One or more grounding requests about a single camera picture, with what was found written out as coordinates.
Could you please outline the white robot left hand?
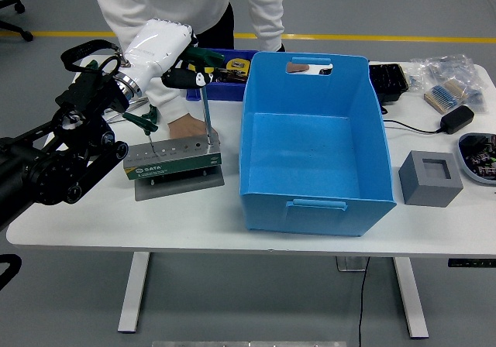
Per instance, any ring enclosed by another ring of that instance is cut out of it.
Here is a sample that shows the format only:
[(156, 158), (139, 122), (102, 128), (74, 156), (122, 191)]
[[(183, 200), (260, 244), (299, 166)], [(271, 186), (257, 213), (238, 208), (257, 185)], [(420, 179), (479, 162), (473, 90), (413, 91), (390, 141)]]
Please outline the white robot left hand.
[(124, 53), (127, 61), (115, 79), (134, 94), (142, 94), (154, 78), (177, 89), (203, 88), (213, 81), (205, 68), (221, 67), (224, 56), (193, 44), (189, 25), (151, 19)]

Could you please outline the person's right hand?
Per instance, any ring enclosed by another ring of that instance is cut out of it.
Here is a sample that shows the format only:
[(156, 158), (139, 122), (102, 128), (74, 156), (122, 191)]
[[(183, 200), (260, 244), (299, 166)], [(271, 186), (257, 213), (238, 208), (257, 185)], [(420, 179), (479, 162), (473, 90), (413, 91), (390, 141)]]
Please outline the person's right hand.
[(207, 134), (206, 124), (186, 114), (168, 123), (169, 135), (171, 139), (180, 139), (190, 136), (203, 136)]

